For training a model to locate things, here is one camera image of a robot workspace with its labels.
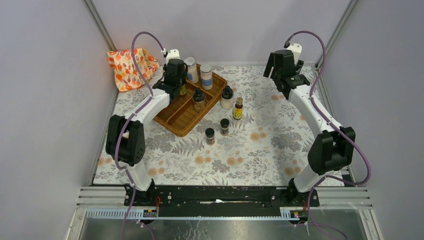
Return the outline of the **black cap grinder bottle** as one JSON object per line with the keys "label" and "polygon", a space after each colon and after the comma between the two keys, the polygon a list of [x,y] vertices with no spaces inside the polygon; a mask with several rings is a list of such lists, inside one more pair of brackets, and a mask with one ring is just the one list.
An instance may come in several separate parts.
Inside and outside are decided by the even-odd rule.
{"label": "black cap grinder bottle", "polygon": [[206,95],[199,87],[194,90],[192,101],[194,110],[198,113],[206,107]]}

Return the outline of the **dark spice jar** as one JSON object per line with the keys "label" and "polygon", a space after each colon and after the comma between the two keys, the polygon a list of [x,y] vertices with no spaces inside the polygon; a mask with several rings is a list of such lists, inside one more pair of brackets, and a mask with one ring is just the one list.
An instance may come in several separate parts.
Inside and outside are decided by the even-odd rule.
{"label": "dark spice jar", "polygon": [[211,127],[205,130],[206,143],[212,146],[215,143],[215,130]]}
{"label": "dark spice jar", "polygon": [[229,125],[230,125],[230,121],[227,118],[222,118],[220,120],[220,133],[223,136],[226,136],[229,134]]}

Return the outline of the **blue label pellet jar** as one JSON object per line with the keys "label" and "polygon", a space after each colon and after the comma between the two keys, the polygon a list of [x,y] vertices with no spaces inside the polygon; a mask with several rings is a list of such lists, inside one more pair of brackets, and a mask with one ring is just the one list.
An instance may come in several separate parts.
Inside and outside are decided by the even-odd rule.
{"label": "blue label pellet jar", "polygon": [[187,65],[187,79],[191,83],[196,84],[199,81],[196,60],[193,57],[187,57],[184,63]]}
{"label": "blue label pellet jar", "polygon": [[203,89],[211,90],[213,88],[213,71],[211,65],[205,63],[199,69]]}

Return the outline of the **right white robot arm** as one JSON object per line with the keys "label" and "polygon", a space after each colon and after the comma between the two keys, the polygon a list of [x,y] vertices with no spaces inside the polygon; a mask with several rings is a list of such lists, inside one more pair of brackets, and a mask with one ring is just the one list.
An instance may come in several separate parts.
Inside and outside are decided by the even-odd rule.
{"label": "right white robot arm", "polygon": [[307,154],[308,164],[292,178],[287,186],[287,201],[301,205],[312,187],[326,174],[339,171],[352,162],[356,133],[343,127],[322,107],[312,93],[310,81],[300,73],[301,64],[295,62],[292,50],[282,49],[270,53],[264,77],[273,80],[277,90],[292,103],[306,120],[314,142]]}

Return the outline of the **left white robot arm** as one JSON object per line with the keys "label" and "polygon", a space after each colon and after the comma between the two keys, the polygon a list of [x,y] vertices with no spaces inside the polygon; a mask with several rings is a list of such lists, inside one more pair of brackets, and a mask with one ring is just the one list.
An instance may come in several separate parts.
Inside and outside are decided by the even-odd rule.
{"label": "left white robot arm", "polygon": [[137,190],[136,199],[144,206],[152,204],[155,192],[142,158],[146,152],[144,127],[180,95],[187,74],[187,65],[181,59],[170,59],[163,79],[152,86],[152,94],[125,115],[109,119],[105,151],[115,160],[118,169],[127,173],[130,185]]}

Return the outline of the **yellow label sauce bottle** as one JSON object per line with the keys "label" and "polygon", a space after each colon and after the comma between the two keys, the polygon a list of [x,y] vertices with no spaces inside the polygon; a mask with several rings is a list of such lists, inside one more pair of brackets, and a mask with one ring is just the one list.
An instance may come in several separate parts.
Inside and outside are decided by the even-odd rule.
{"label": "yellow label sauce bottle", "polygon": [[181,86],[181,89],[180,89],[180,91],[179,91],[179,95],[180,95],[180,96],[186,96],[186,95],[187,95],[187,88],[186,88],[186,85],[185,85],[185,84],[183,84],[183,85]]}

